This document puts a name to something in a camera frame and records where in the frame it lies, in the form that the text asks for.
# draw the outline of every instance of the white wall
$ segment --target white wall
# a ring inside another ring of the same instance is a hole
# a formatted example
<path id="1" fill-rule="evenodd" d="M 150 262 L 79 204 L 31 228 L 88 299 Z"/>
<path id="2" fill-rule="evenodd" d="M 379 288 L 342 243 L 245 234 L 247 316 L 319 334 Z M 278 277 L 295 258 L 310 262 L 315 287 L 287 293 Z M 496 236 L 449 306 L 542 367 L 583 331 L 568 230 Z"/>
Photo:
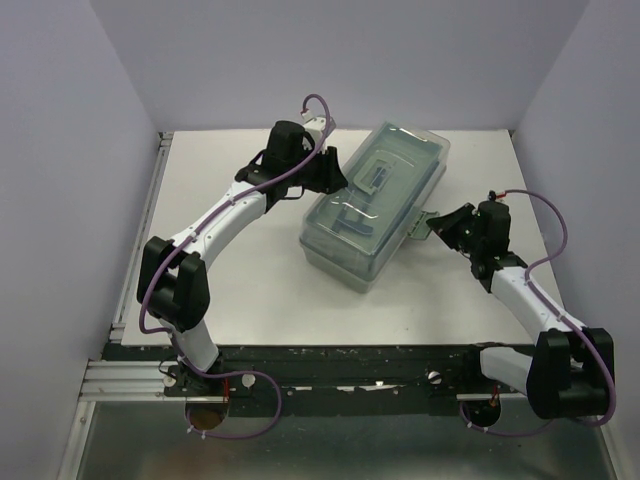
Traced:
<path id="1" fill-rule="evenodd" d="M 515 128 L 586 0 L 92 0 L 156 125 Z"/>
<path id="2" fill-rule="evenodd" d="M 0 478 L 55 478 L 157 135 L 85 0 L 0 16 Z"/>
<path id="3" fill-rule="evenodd" d="M 554 264 L 569 310 L 616 342 L 617 423 L 640 452 L 640 2 L 593 0 L 516 133 L 527 185 L 570 230 Z M 552 214 L 538 219 L 554 248 Z M 640 472 L 640 460 L 636 460 Z"/>

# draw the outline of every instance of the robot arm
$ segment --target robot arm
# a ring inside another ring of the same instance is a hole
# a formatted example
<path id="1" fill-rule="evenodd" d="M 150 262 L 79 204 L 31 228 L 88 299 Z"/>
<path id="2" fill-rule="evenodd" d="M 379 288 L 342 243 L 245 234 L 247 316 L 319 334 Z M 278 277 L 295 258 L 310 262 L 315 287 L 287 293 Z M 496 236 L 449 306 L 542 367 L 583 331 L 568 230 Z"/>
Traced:
<path id="1" fill-rule="evenodd" d="M 527 280 L 526 263 L 508 250 L 509 207 L 493 192 L 489 198 L 477 209 L 466 204 L 427 222 L 447 246 L 469 258 L 473 276 L 513 313 L 536 345 L 533 356 L 510 347 L 485 347 L 482 374 L 525 394 L 541 418 L 603 415 L 609 406 L 607 383 L 575 330 L 586 335 L 613 376 L 611 336 L 564 313 L 532 277 Z"/>
<path id="2" fill-rule="evenodd" d="M 207 271 L 218 254 L 247 225 L 278 201 L 289 199 L 289 188 L 334 193 L 347 186 L 335 147 L 315 148 L 335 128 L 333 119 L 314 117 L 308 111 L 302 115 L 304 125 L 276 123 L 267 148 L 238 171 L 224 197 L 200 219 L 168 240 L 153 237 L 144 247 L 137 300 L 144 304 L 154 276 L 163 262 L 175 255 L 153 286 L 147 309 L 170 332 L 181 354 L 201 371 L 209 370 L 218 357 L 218 348 L 203 321 L 210 302 Z M 314 149 L 317 153 L 308 163 L 278 180 Z M 180 252 L 175 252 L 176 245 L 183 244 Z"/>

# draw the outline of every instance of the metal extrusion frame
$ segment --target metal extrusion frame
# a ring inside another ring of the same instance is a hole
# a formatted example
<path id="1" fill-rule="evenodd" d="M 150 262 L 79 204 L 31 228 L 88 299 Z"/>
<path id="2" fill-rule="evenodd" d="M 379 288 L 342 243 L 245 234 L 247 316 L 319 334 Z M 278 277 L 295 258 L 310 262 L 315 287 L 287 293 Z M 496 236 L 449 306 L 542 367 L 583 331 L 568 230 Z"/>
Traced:
<path id="1" fill-rule="evenodd" d="M 151 177 L 151 185 L 149 186 L 149 192 L 147 193 L 147 198 L 145 200 L 144 211 L 142 213 L 142 218 L 140 219 L 140 226 L 138 227 L 138 232 L 136 234 L 134 248 L 131 252 L 131 258 L 127 267 L 127 275 L 125 277 L 124 288 L 120 293 L 120 298 L 118 300 L 118 305 L 115 311 L 113 319 L 114 324 L 123 322 L 127 302 L 131 295 L 131 289 L 135 285 L 136 266 L 140 261 L 143 243 L 147 238 L 149 228 L 151 227 L 151 219 L 153 217 L 153 211 L 158 200 L 160 184 L 162 183 L 162 176 L 164 175 L 164 170 L 167 166 L 167 160 L 169 159 L 171 143 L 173 142 L 173 132 L 160 132 L 159 136 L 160 145 L 158 147 L 156 165 Z"/>
<path id="2" fill-rule="evenodd" d="M 62 464 L 58 471 L 58 480 L 77 478 L 87 439 L 89 438 L 95 407 L 95 402 L 78 402 L 67 446 L 62 457 Z"/>

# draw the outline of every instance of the gray plastic container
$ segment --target gray plastic container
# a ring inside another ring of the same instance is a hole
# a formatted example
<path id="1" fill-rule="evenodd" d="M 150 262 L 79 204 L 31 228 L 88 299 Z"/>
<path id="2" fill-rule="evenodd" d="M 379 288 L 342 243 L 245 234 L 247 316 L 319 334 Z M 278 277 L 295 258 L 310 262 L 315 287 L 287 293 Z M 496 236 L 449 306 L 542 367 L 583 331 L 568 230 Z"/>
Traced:
<path id="1" fill-rule="evenodd" d="M 407 235 L 446 169 L 449 142 L 385 122 L 343 167 L 349 186 L 320 197 L 304 217 L 307 260 L 366 293 Z"/>

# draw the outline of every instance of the purple cable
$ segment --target purple cable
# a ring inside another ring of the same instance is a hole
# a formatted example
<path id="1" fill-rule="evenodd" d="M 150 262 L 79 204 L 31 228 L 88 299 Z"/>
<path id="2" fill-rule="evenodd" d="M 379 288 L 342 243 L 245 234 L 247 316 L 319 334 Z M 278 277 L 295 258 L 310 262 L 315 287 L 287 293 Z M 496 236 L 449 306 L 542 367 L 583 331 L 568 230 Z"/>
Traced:
<path id="1" fill-rule="evenodd" d="M 486 433 L 487 435 L 493 435 L 496 437 L 507 437 L 507 438 L 533 437 L 534 435 L 538 435 L 539 433 L 546 431 L 553 424 L 553 420 L 550 420 L 547 423 L 543 423 L 540 427 L 530 430 L 528 432 L 511 433 L 511 432 L 500 432 L 496 430 L 489 430 L 487 428 L 480 427 L 472 423 L 471 420 L 469 420 L 467 413 L 465 412 L 466 408 L 467 408 L 467 405 L 464 402 L 460 402 L 460 417 L 462 417 L 462 420 L 464 420 L 464 423 L 467 425 L 467 428 L 470 428 L 471 430 L 475 430 L 476 432 Z"/>
<path id="2" fill-rule="evenodd" d="M 529 265 L 529 267 L 524 271 L 524 278 L 525 278 L 525 281 L 527 282 L 527 285 L 529 286 L 529 289 L 531 289 L 533 294 L 536 297 L 538 297 L 538 299 L 549 310 L 551 310 L 551 312 L 558 318 L 558 320 L 560 320 L 567 327 L 569 327 L 578 336 L 578 338 L 582 341 L 582 343 L 584 343 L 585 347 L 587 347 L 587 350 L 589 350 L 591 355 L 593 355 L 593 358 L 595 359 L 596 363 L 598 364 L 598 367 L 602 371 L 602 375 L 604 376 L 605 382 L 607 384 L 607 389 L 609 391 L 609 406 L 607 408 L 607 411 L 605 412 L 604 416 L 602 416 L 602 418 L 600 418 L 598 420 L 594 420 L 594 421 L 582 420 L 580 422 L 583 425 L 588 426 L 588 427 L 600 427 L 600 426 L 604 425 L 605 423 L 607 423 L 609 420 L 611 420 L 611 417 L 613 417 L 613 414 L 616 411 L 617 397 L 616 397 L 616 386 L 615 386 L 615 382 L 613 381 L 613 377 L 611 376 L 611 373 L 609 372 L 609 369 L 607 368 L 607 365 L 604 363 L 604 360 L 602 359 L 602 356 L 600 355 L 600 353 L 598 353 L 598 350 L 596 349 L 595 345 L 584 334 L 582 329 L 580 329 L 577 325 L 575 325 L 571 320 L 566 318 L 564 313 L 560 312 L 547 299 L 547 297 L 538 289 L 538 287 L 536 287 L 535 283 L 530 281 L 530 279 L 531 279 L 531 271 L 534 268 L 542 265 L 545 262 L 549 262 L 549 261 L 557 258 L 564 251 L 565 247 L 567 246 L 567 241 L 569 240 L 569 231 L 567 229 L 567 224 L 564 221 L 564 217 L 560 213 L 560 210 L 558 210 L 558 208 L 553 203 L 551 203 L 551 201 L 549 199 L 547 199 L 546 197 L 540 195 L 539 193 L 531 192 L 529 190 L 521 190 L 521 189 L 517 189 L 517 188 L 513 188 L 513 189 L 510 189 L 510 190 L 505 190 L 504 193 L 505 194 L 522 193 L 524 195 L 529 195 L 530 197 L 535 197 L 538 200 L 542 200 L 544 203 L 546 203 L 551 208 L 551 210 L 553 210 L 553 212 L 556 214 L 556 217 L 558 217 L 558 220 L 560 221 L 560 226 L 562 227 L 562 244 L 560 245 L 560 248 L 558 248 L 558 250 L 555 253 L 553 253 L 551 255 L 548 255 L 548 256 L 546 256 L 544 258 L 541 258 L 540 260 L 538 260 L 536 262 L 533 262 L 531 265 Z"/>
<path id="3" fill-rule="evenodd" d="M 512 189 L 504 191 L 504 195 L 508 195 L 509 193 L 522 193 L 524 195 L 529 195 L 530 197 L 535 197 L 538 200 L 541 200 L 547 206 L 549 206 L 549 208 L 551 208 L 551 210 L 553 210 L 553 212 L 556 214 L 556 217 L 558 217 L 558 220 L 560 221 L 560 226 L 562 227 L 562 243 L 560 244 L 560 247 L 558 248 L 558 250 L 556 250 L 551 255 L 547 255 L 546 257 L 541 258 L 540 260 L 537 260 L 537 261 L 533 262 L 531 265 L 529 265 L 529 267 L 527 267 L 527 269 L 524 271 L 524 278 L 525 278 L 525 281 L 527 282 L 527 285 L 529 286 L 529 288 L 533 292 L 533 294 L 562 323 L 564 323 L 567 327 L 569 327 L 578 336 L 578 338 L 582 341 L 582 343 L 584 343 L 584 345 L 587 347 L 587 349 L 589 350 L 591 355 L 593 355 L 593 358 L 595 359 L 596 363 L 598 364 L 598 367 L 602 371 L 602 374 L 604 375 L 604 378 L 605 378 L 605 382 L 607 383 L 607 389 L 609 391 L 609 406 L 607 408 L 607 411 L 605 412 L 604 416 L 602 418 L 598 419 L 598 420 L 595 420 L 595 421 L 582 420 L 582 421 L 579 422 L 581 425 L 585 425 L 587 427 L 600 427 L 600 426 L 604 425 L 605 423 L 607 423 L 609 420 L 611 420 L 611 417 L 613 416 L 613 414 L 614 414 L 614 412 L 616 410 L 617 397 L 616 397 L 616 387 L 615 387 L 615 383 L 613 381 L 613 377 L 611 376 L 611 373 L 609 372 L 609 369 L 607 368 L 606 364 L 604 363 L 604 360 L 602 359 L 602 356 L 600 355 L 600 353 L 598 353 L 598 350 L 596 349 L 595 345 L 593 345 L 591 340 L 589 340 L 589 338 L 584 334 L 584 332 L 580 328 L 578 328 L 577 325 L 575 325 L 572 321 L 570 321 L 568 318 L 566 318 L 564 316 L 564 314 L 562 312 L 560 312 L 547 299 L 547 297 L 540 291 L 540 289 L 538 289 L 538 287 L 536 287 L 535 283 L 530 281 L 531 280 L 531 271 L 534 268 L 542 265 L 543 263 L 550 262 L 551 260 L 554 260 L 554 259 L 558 258 L 560 256 L 560 254 L 566 248 L 567 242 L 569 240 L 569 230 L 567 229 L 567 224 L 564 221 L 564 217 L 560 213 L 560 210 L 558 210 L 558 207 L 556 207 L 551 202 L 551 200 L 549 200 L 546 197 L 540 195 L 539 193 L 531 192 L 529 190 L 522 190 L 522 189 L 518 189 L 518 188 L 512 188 Z M 460 403 L 460 416 L 465 421 L 467 426 L 469 428 L 471 428 L 472 430 L 476 430 L 476 431 L 479 431 L 479 432 L 487 433 L 489 435 L 496 435 L 496 436 L 499 436 L 499 437 L 531 437 L 533 435 L 537 435 L 539 433 L 544 432 L 547 429 L 547 427 L 549 427 L 549 425 L 551 425 L 552 422 L 553 422 L 553 421 L 550 421 L 550 422 L 542 425 L 541 427 L 539 427 L 539 428 L 537 428 L 535 430 L 532 430 L 530 432 L 524 432 L 524 433 L 506 433 L 506 432 L 496 432 L 496 431 L 492 431 L 492 430 L 486 430 L 486 429 L 484 429 L 482 427 L 479 427 L 478 425 L 474 425 L 473 423 L 471 423 L 471 420 L 469 420 L 469 418 L 466 416 L 466 413 L 464 411 L 462 402 Z"/>
<path id="4" fill-rule="evenodd" d="M 320 95 L 316 94 L 316 93 L 312 93 L 310 95 L 307 95 L 305 97 L 305 99 L 302 102 L 302 111 L 306 111 L 307 110 L 307 103 L 309 102 L 309 100 L 311 99 L 316 99 L 320 102 L 320 104 L 322 104 L 322 108 L 324 109 L 324 114 L 325 114 L 325 118 L 326 118 L 326 123 L 325 125 L 329 125 L 330 123 L 330 113 L 329 113 L 329 106 L 327 105 L 327 102 L 324 100 L 324 98 L 322 98 Z M 283 173 L 282 175 L 277 176 L 276 178 L 273 178 L 267 182 L 261 183 L 259 185 L 255 185 L 247 190 L 245 190 L 242 193 L 239 193 L 238 195 L 236 195 L 234 198 L 229 199 L 227 201 L 225 201 L 224 203 L 222 203 L 218 208 L 216 208 L 213 212 L 211 212 L 209 215 L 207 215 L 207 217 L 200 223 L 200 225 L 198 225 L 193 231 L 196 235 L 199 235 L 200 233 L 202 233 L 202 230 L 204 230 L 207 225 L 209 225 L 209 223 L 211 223 L 211 221 L 216 218 L 218 215 L 220 215 L 221 212 L 223 212 L 227 207 L 233 205 L 237 200 L 240 200 L 244 197 L 246 197 L 247 195 L 258 191 L 260 189 L 263 188 L 267 188 L 270 187 L 272 185 L 275 185 L 276 183 L 279 183 L 287 178 L 289 178 L 291 175 L 296 174 L 298 171 L 300 171 L 300 169 L 304 168 L 305 165 L 307 165 L 311 160 L 313 160 L 313 157 L 316 156 L 316 154 L 320 151 L 320 149 L 322 148 L 322 145 L 324 144 L 324 142 L 327 139 L 327 133 L 328 133 L 328 129 L 325 127 L 324 131 L 322 132 L 322 136 L 320 137 L 320 140 L 318 141 L 318 143 L 316 145 L 314 145 L 313 149 L 311 150 L 311 153 L 309 153 L 309 155 L 307 155 L 307 157 L 300 162 L 298 165 L 296 165 L 295 167 L 293 167 L 291 170 Z M 256 158 L 254 158 L 252 160 L 252 162 L 256 161 L 259 158 L 260 155 L 256 156 Z M 280 387 L 278 387 L 278 384 L 276 383 L 276 381 L 269 375 L 267 375 L 266 373 L 263 372 L 257 372 L 257 371 L 253 371 L 253 370 L 246 370 L 246 371 L 236 371 L 236 372 L 228 372 L 228 373 L 219 373 L 219 374 L 210 374 L 207 373 L 205 371 L 202 371 L 200 369 L 198 369 L 193 363 L 191 363 L 191 361 L 186 358 L 184 356 L 184 353 L 181 351 L 181 349 L 179 348 L 177 342 L 175 341 L 175 339 L 173 338 L 173 336 L 171 335 L 171 329 L 170 328 L 166 328 L 166 327 L 157 327 L 157 328 L 147 328 L 145 326 L 145 316 L 147 314 L 147 311 L 149 309 L 149 302 L 151 301 L 151 295 L 153 294 L 153 291 L 156 288 L 156 285 L 158 284 L 158 281 L 160 280 L 160 277 L 162 277 L 162 274 L 164 273 L 164 271 L 169 267 L 169 264 L 173 261 L 174 258 L 176 258 L 180 252 L 193 240 L 192 236 L 187 237 L 186 239 L 183 240 L 182 243 L 180 243 L 177 247 L 175 247 L 173 249 L 173 251 L 167 256 L 167 258 L 160 264 L 160 266 L 158 267 L 158 270 L 156 270 L 155 274 L 153 275 L 153 277 L 151 278 L 151 282 L 149 283 L 149 286 L 147 287 L 147 291 L 144 294 L 144 297 L 142 299 L 142 305 L 140 307 L 140 316 L 138 317 L 138 324 L 140 327 L 140 331 L 144 334 L 151 334 L 151 333 L 167 333 L 169 334 L 169 337 L 171 338 L 171 344 L 173 345 L 173 348 L 178 352 L 178 355 L 180 355 L 182 357 L 182 362 L 187 365 L 195 374 L 199 375 L 200 377 L 203 378 L 208 378 L 208 379 L 213 379 L 213 380 L 219 380 L 219 379 L 224 379 L 224 378 L 230 378 L 230 377 L 236 377 L 239 375 L 245 375 L 245 374 L 249 374 L 249 375 L 255 375 L 257 377 L 262 377 L 264 379 L 266 379 L 267 381 L 269 381 L 269 383 L 271 383 L 271 385 L 273 385 L 273 387 L 276 390 L 276 395 L 278 397 L 278 406 L 276 408 L 276 413 L 274 414 L 273 418 L 271 419 L 271 421 L 262 429 L 258 430 L 257 432 L 251 433 L 251 434 L 247 434 L 247 435 L 226 435 L 226 434 L 216 434 L 213 432 L 201 432 L 196 430 L 198 433 L 200 434 L 204 434 L 208 437 L 214 437 L 214 438 L 222 438 L 222 439 L 235 439 L 235 440 L 239 440 L 239 439 L 246 439 L 246 438 L 253 438 L 256 437 L 258 435 L 263 434 L 264 432 L 266 432 L 267 430 L 269 430 L 271 427 L 273 427 L 276 422 L 278 421 L 278 418 L 280 417 L 280 412 L 282 411 L 282 394 L 280 393 Z"/>

